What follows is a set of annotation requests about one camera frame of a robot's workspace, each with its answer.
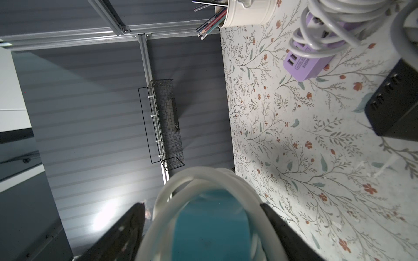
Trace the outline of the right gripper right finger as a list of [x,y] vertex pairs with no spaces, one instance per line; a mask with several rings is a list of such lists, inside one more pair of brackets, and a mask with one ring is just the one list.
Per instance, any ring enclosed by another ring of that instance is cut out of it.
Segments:
[[290,261],[323,261],[318,255],[269,205],[260,204],[280,239]]

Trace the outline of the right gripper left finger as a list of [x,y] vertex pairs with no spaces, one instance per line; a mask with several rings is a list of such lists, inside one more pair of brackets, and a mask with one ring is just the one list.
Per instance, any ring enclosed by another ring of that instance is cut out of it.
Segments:
[[143,237],[145,204],[134,204],[79,261],[134,261]]

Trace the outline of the teal power strip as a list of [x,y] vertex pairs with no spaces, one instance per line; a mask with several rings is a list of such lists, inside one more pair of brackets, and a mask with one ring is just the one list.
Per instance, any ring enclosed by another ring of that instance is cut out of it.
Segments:
[[252,234],[247,213],[226,190],[192,198],[175,223],[173,261],[250,261]]

